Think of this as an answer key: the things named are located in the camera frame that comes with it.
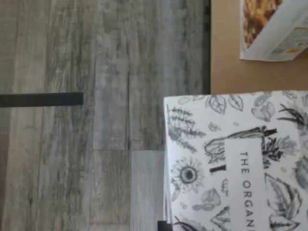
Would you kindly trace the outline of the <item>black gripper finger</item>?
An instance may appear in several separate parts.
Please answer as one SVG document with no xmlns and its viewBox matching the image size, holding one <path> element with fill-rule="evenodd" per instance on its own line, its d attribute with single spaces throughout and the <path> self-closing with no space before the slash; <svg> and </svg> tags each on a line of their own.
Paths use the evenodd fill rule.
<svg viewBox="0 0 308 231">
<path fill-rule="evenodd" d="M 173 231 L 172 223 L 168 223 L 165 220 L 159 220 L 157 222 L 157 230 L 158 231 Z"/>
</svg>

